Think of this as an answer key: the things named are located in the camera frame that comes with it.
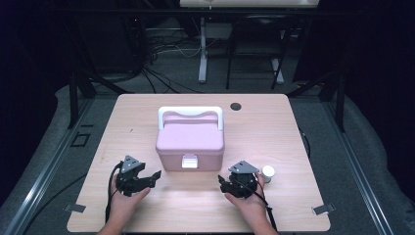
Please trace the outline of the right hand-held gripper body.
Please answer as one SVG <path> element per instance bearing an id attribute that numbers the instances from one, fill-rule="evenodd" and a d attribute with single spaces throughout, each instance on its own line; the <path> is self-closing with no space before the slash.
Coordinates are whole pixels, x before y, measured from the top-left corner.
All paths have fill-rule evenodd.
<path id="1" fill-rule="evenodd" d="M 246 199 L 256 191 L 255 175 L 259 172 L 258 168 L 246 161 L 240 161 L 230 166 L 229 171 L 230 194 L 236 198 Z"/>

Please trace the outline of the black chair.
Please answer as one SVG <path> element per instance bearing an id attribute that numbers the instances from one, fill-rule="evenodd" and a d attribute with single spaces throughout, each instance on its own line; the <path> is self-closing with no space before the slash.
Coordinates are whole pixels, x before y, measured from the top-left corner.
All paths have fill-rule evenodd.
<path id="1" fill-rule="evenodd" d="M 228 39 L 226 54 L 228 56 L 226 88 L 230 87 L 231 73 L 272 72 L 271 88 L 281 82 L 279 76 L 285 60 L 290 37 L 299 25 L 293 16 L 283 15 L 247 15 L 235 20 Z M 236 58 L 267 59 L 271 63 L 269 70 L 255 70 L 253 66 L 233 69 Z"/>

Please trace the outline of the small white bottle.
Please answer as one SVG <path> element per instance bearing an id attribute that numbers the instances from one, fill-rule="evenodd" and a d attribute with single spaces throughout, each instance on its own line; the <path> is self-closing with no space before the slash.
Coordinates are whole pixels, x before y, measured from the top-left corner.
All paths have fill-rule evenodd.
<path id="1" fill-rule="evenodd" d="M 261 170 L 261 175 L 265 183 L 269 183 L 275 175 L 275 169 L 271 165 L 266 165 Z"/>

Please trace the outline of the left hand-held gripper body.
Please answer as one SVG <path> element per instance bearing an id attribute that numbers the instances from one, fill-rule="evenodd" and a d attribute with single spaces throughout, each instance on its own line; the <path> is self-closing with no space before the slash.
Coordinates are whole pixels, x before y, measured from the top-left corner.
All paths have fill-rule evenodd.
<path id="1" fill-rule="evenodd" d="M 145 168 L 146 164 L 131 156 L 126 156 L 119 174 L 116 177 L 116 189 L 124 196 L 132 196 L 134 193 L 142 191 L 141 180 L 150 179 L 139 178 L 138 173 Z"/>

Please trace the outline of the aluminium floor rail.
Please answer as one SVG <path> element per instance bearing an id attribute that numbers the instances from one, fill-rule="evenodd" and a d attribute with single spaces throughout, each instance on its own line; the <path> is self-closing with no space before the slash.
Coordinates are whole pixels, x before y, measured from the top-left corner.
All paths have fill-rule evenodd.
<path id="1" fill-rule="evenodd" d="M 375 195 L 367 177 L 364 173 L 363 168 L 360 165 L 360 162 L 357 158 L 357 155 L 349 142 L 349 139 L 344 131 L 341 131 L 339 128 L 336 117 L 335 111 L 332 107 L 330 102 L 323 102 L 322 107 L 328 116 L 331 125 L 336 132 L 336 135 L 340 139 L 342 146 L 346 152 L 346 161 L 348 163 L 348 167 L 350 173 L 354 179 L 354 182 L 359 190 L 361 198 L 365 204 L 366 209 L 368 210 L 373 223 L 378 231 L 379 235 L 395 235 L 386 216 L 385 213 L 379 203 L 377 196 Z"/>
<path id="2" fill-rule="evenodd" d="M 58 109 L 52 122 L 24 170 L 23 176 L 6 200 L 6 204 L 0 209 L 0 215 L 5 216 L 5 222 L 0 223 L 0 232 L 3 231 L 4 235 L 23 235 L 58 172 L 70 143 L 80 127 L 80 122 L 87 116 L 93 103 L 93 99 L 83 100 L 76 122 L 72 128 L 68 128 L 69 101 L 58 102 Z"/>

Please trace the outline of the black metal frame post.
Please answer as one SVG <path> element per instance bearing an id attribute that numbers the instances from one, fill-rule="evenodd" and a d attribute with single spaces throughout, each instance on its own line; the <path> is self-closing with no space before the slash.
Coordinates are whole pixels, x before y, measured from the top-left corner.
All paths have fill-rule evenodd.
<path id="1" fill-rule="evenodd" d="M 93 81 L 104 85 L 118 95 L 130 94 L 130 91 L 118 87 L 94 71 L 75 70 L 69 78 L 69 129 L 73 128 L 79 119 L 78 92 L 81 92 L 86 99 L 94 99 L 96 96 L 97 91 L 92 85 Z"/>
<path id="2" fill-rule="evenodd" d="M 333 97 L 336 97 L 335 124 L 341 132 L 344 132 L 346 79 L 341 75 L 339 71 L 330 71 L 317 79 L 308 81 L 300 88 L 289 92 L 287 96 L 290 98 L 297 97 L 318 84 L 323 85 L 318 94 L 318 98 L 321 102 L 330 102 Z"/>

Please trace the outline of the person's right hand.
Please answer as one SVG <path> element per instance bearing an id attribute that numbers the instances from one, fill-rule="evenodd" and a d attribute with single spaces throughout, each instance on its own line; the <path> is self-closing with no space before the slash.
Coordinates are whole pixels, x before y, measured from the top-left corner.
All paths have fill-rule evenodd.
<path id="1" fill-rule="evenodd" d="M 238 208 L 252 230 L 258 227 L 263 228 L 269 224 L 266 218 L 265 203 L 263 202 L 264 180 L 260 173 L 257 173 L 255 177 L 257 181 L 255 194 L 252 194 L 247 199 L 239 199 L 229 193 L 224 194 L 224 197 Z"/>

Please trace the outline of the person's left hand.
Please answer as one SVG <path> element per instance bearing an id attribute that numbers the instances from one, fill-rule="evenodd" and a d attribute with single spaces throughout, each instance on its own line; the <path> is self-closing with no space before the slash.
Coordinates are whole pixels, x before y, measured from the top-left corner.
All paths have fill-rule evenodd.
<path id="1" fill-rule="evenodd" d="M 131 197 L 121 194 L 115 187 L 115 180 L 111 189 L 111 209 L 108 223 L 124 226 L 134 215 L 138 204 L 151 192 L 150 188 L 133 194 Z"/>

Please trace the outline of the white desk with white legs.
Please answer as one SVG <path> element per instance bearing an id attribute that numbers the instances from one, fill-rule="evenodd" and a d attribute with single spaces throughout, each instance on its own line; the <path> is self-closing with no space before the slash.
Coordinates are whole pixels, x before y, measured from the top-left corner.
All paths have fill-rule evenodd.
<path id="1" fill-rule="evenodd" d="M 320 0 L 179 0 L 180 7 L 188 9 L 216 10 L 225 8 L 234 9 L 316 9 Z M 208 52 L 206 17 L 200 17 L 201 61 L 199 82 L 207 81 Z"/>

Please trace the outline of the pink storage box white handle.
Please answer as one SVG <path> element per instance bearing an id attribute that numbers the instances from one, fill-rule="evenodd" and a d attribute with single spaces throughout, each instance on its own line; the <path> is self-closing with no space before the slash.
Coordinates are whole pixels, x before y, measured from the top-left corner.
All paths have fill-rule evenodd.
<path id="1" fill-rule="evenodd" d="M 164 106 L 158 110 L 156 151 L 165 170 L 219 171 L 225 139 L 217 106 Z"/>

